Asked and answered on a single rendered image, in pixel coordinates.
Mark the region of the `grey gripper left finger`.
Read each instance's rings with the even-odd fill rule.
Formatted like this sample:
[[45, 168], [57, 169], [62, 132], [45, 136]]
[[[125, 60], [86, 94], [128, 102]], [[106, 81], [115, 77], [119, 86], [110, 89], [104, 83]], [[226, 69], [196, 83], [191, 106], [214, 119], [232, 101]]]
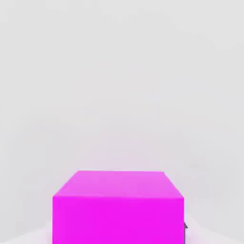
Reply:
[[48, 221], [41, 229], [9, 240], [8, 244], [52, 244], [52, 221]]

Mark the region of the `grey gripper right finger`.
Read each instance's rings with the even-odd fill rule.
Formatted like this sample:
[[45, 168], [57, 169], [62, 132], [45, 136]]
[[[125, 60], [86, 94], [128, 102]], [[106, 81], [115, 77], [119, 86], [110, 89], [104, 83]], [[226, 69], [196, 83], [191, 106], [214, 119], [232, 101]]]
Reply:
[[235, 244], [235, 240], [202, 228], [194, 219], [186, 221], [185, 244]]

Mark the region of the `small magenta cube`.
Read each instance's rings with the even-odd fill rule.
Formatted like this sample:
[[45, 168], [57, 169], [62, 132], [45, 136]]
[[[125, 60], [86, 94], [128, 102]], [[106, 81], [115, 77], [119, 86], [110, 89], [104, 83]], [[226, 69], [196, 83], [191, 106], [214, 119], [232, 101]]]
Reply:
[[52, 198], [52, 244], [185, 244], [184, 197], [164, 172], [78, 171]]

